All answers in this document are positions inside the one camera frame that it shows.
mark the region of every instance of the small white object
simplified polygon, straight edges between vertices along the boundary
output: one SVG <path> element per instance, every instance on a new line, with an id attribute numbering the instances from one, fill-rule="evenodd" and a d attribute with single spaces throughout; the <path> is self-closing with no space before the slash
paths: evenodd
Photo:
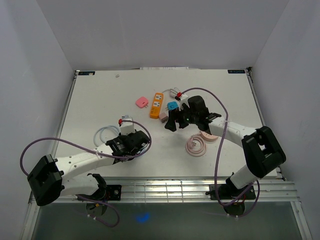
<path id="1" fill-rule="evenodd" d="M 188 99 L 189 99 L 189 97 L 188 97 L 188 95 L 186 95 L 186 94 L 182 94 L 182 95 L 180 96 L 179 110 L 183 110 L 183 109 L 184 109 L 184 107 L 182 106 L 182 104 L 186 104 L 186 105 L 189 107 Z"/>
<path id="2" fill-rule="evenodd" d="M 123 118 L 122 120 L 130 120 L 132 121 L 132 117 L 126 117 L 126 118 Z M 122 122 L 121 126 L 120 126 L 120 132 L 121 132 L 121 135 L 128 135 L 128 134 L 131 134 L 131 133 L 135 133 L 135 126 L 132 122 Z"/>

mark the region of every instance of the orange power strip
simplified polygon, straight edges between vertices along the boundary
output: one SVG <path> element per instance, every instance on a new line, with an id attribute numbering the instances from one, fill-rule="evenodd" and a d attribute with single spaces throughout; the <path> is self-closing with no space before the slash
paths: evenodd
<path id="1" fill-rule="evenodd" d="M 150 110 L 150 118 L 157 119 L 161 111 L 162 102 L 164 101 L 164 95 L 161 92 L 156 92 L 152 102 Z"/>

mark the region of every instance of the white enclosure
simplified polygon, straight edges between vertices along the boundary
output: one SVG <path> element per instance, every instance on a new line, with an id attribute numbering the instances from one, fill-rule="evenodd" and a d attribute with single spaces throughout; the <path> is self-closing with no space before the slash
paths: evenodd
<path id="1" fill-rule="evenodd" d="M 199 69 L 96 71 L 94 75 L 77 76 L 61 138 L 93 149 L 94 133 L 101 127 L 116 125 L 121 116 L 128 114 L 150 131 L 150 151 L 135 160 L 99 167 L 90 173 L 114 178 L 213 178 L 219 140 L 208 144 L 204 156 L 193 157 L 186 152 L 185 145 L 190 136 L 199 132 L 197 126 L 190 125 L 171 132 L 158 119 L 149 117 L 150 107 L 140 109 L 135 105 L 135 101 L 141 96 L 151 101 L 156 92 L 161 93 L 173 87 L 188 89 L 195 85 L 195 81 L 199 82 L 199 87 L 217 91 L 216 94 L 229 112 L 230 121 L 254 128 L 262 126 L 245 73 L 229 74 L 227 70 Z M 190 97 L 202 96 L 211 112 L 225 115 L 223 108 L 208 93 L 193 90 L 187 94 Z M 168 114 L 165 107 L 172 101 L 169 93 L 164 93 L 163 112 Z M 103 136 L 109 140 L 116 135 L 106 130 Z M 80 149 L 59 143 L 56 156 L 64 157 L 81 152 Z M 227 178 L 245 164 L 242 148 L 226 140 L 218 176 Z M 266 176 L 273 179 L 275 177 L 276 170 Z"/>

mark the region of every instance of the metal frame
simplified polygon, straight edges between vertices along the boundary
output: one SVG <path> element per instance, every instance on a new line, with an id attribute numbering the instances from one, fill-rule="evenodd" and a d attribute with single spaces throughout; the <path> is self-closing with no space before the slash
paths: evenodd
<path id="1" fill-rule="evenodd" d="M 298 224 L 298 228 L 300 230 L 302 239 L 303 240 L 312 240 L 312 236 L 311 236 L 304 212 L 301 207 L 301 202 L 292 201 L 291 206 L 292 206 L 295 220 L 296 220 L 296 223 Z"/>
<path id="2" fill-rule="evenodd" d="M 254 85 L 248 70 L 245 70 L 248 82 L 253 94 L 253 98 L 261 119 L 262 124 L 265 124 L 264 118 L 258 104 Z M 72 97 L 76 79 L 79 70 L 75 71 L 73 82 L 65 103 L 63 115 L 57 130 L 57 137 L 60 137 L 65 118 L 67 115 L 69 103 Z M 52 155 L 54 156 L 58 148 L 56 142 L 52 147 Z M 303 240 L 311 240 L 311 234 L 299 202 L 299 196 L 295 189 L 295 184 L 292 181 L 286 181 L 283 178 L 280 168 L 277 168 L 278 177 L 273 179 L 265 178 L 260 181 L 260 198 L 259 202 L 291 202 L 292 210 L 296 218 L 301 236 Z M 210 200 L 206 195 L 209 191 L 209 185 L 213 184 L 212 179 L 115 179 L 105 178 L 107 184 L 120 184 L 121 201 L 119 203 L 214 203 L 215 200 Z M 218 184 L 224 183 L 225 179 L 219 178 Z M 72 196 L 59 197 L 55 203 L 82 203 Z M 32 238 L 33 231 L 36 225 L 40 207 L 37 206 L 35 199 L 31 195 L 28 211 L 25 219 L 25 225 L 22 230 L 21 239 L 29 240 Z"/>

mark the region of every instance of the pink coiled cable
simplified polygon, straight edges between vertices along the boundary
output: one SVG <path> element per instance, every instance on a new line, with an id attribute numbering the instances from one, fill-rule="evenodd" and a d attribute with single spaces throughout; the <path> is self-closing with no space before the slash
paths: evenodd
<path id="1" fill-rule="evenodd" d="M 197 145 L 195 142 L 200 144 L 199 148 L 195 148 Z M 185 144 L 185 150 L 188 154 L 194 157 L 201 157 L 207 151 L 207 145 L 205 141 L 200 137 L 200 133 L 192 135 Z"/>

